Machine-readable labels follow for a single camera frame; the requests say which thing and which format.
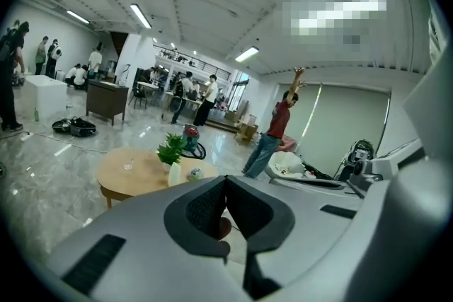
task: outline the white vase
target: white vase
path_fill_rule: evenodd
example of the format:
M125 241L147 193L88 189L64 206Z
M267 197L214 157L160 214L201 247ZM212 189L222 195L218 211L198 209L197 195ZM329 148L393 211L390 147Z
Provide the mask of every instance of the white vase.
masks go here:
M164 168L165 173L170 173L171 165L169 163L162 163L162 168Z

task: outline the marble floor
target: marble floor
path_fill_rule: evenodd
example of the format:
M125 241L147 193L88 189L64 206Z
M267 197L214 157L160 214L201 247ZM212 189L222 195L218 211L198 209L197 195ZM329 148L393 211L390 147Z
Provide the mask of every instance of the marble floor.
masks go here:
M161 108L151 106L145 110L137 103L133 109L132 103L127 106L125 121L117 116L112 127L110 120L97 115L85 117L86 93L68 88L67 95L64 112L35 122L25 116L23 95L21 89L16 89L18 121L23 123L23 131L31 134L1 134L0 161L7 167L6 177L0 180L1 210L19 248L36 260L45 260L61 240L107 210L95 178L105 153L121 146L156 150L167 132L180 134L183 123L191 121L181 115L179 125L169 125L161 120ZM55 120L73 116L94 123L96 135L75 138L53 132ZM207 150L206 161L219 174L240 175L254 145L239 144L233 134L208 126L200 133L200 142ZM268 180L265 173L258 178L258 182ZM231 246L228 268L240 281L246 241L235 228L225 240Z

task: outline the fluorescent light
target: fluorescent light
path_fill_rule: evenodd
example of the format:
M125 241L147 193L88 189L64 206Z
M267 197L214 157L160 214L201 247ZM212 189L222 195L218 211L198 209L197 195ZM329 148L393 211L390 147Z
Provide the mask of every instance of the fluorescent light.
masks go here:
M236 58L236 61L242 62L245 61L247 58L252 57L254 54L257 54L260 50L257 47L250 47L246 50L243 54Z
M90 22L88 22L86 19L83 19L81 16L78 16L77 14L75 14L73 11L67 11L67 13L77 19L79 19L80 21L84 22L85 24L89 24Z
M131 9L134 11L135 15L140 19L143 23L145 28L151 29L150 24L148 23L147 19L144 17L142 11L140 10L139 6L136 4L130 4Z
M386 0L356 0L333 3L333 9L315 12L315 18L299 19L299 28L329 28L331 22L343 19L361 19L362 13L385 11Z

